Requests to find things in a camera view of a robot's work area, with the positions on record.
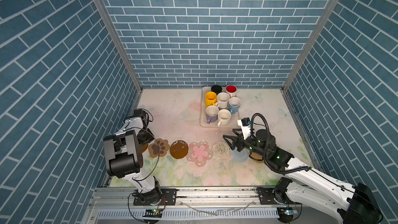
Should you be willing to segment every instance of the light blue woven coaster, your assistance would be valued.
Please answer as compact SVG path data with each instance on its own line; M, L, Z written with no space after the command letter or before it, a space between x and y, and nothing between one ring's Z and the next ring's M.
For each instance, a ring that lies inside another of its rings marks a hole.
M242 163L247 160L249 157L249 152L246 149L243 149L241 152L238 152L238 149L235 148L234 150L231 150L229 152L231 155L232 159L238 163Z

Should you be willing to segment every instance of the cup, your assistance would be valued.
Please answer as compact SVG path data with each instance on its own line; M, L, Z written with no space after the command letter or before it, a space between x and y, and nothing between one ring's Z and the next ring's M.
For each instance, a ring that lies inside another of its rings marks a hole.
M207 119L207 123L213 123L217 121L217 115L218 114L218 107L216 106L208 106L206 107L206 119Z
M232 97L231 99L228 100L228 105L229 105L229 111L234 114L238 111L240 107L240 99L238 97Z
M226 110L226 109L222 109L218 112L218 126L226 126L228 125L229 121L231 120L231 113Z
M229 94L228 93L219 93L217 95L217 102L216 107L219 109L227 109L228 108L228 101L229 101Z
M213 106L216 105L217 94L215 92L207 92L205 94L205 98L206 98L206 100L205 100L206 107L211 106L211 105L213 105Z
M216 95L218 95L219 93L222 92L222 87L219 86L219 85L214 85L214 86L211 87L211 91L215 92Z
M226 93L229 94L229 97L236 97L236 87L234 85L228 85L225 87Z

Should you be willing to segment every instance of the metal beam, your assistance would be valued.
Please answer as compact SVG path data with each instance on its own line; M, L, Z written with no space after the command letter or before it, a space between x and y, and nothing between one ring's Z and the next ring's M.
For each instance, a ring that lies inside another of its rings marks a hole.
M289 76L287 77L286 81L282 86L282 90L286 92L286 90L290 87L291 83L293 82L294 77L300 70L301 65L304 63L307 55L310 53L312 47L315 44L316 39L318 38L319 34L321 33L323 27L325 26L327 20L329 19L330 15L332 14L334 8L336 7L339 0L329 0L323 10L321 16L318 19L313 31L311 32L308 41L304 44L304 47L297 58L296 64L293 66L292 71L290 72Z
M98 13L101 16L101 19L102 19L103 23L105 24L105 27L107 28L109 35L111 36L112 41L115 44L115 47L116 47L117 51L119 52L120 57L122 58L124 65L126 66L127 72L129 73L132 81L134 82L135 86L138 89L138 92L140 93L142 91L141 84L138 81L136 74L134 73L130 59L126 53L126 50L124 49L124 47L122 45L122 42L119 38L119 35L117 34L115 26L113 25L111 17L108 14L105 4L103 3L102 0L93 0L93 2L95 4L95 6L97 7Z

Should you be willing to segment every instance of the tray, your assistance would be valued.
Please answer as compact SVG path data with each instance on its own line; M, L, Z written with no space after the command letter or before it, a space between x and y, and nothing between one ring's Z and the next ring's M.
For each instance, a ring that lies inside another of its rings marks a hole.
M211 87L203 87L202 88L202 98L201 98L201 109L200 109L200 125L201 127L211 127L211 128L237 128L238 127L238 119L239 119L239 111L231 115L231 121L228 125L224 127L217 126L218 121L208 124L206 119L206 104L205 104L205 94L211 91Z

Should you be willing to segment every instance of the wall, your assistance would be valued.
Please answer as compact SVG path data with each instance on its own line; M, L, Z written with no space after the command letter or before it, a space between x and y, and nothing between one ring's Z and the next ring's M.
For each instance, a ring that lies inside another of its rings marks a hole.
M281 87L327 0L104 0L144 87Z
M137 91L92 0L0 9L0 223L75 223Z
M326 173L398 209L398 0L340 0L288 95Z

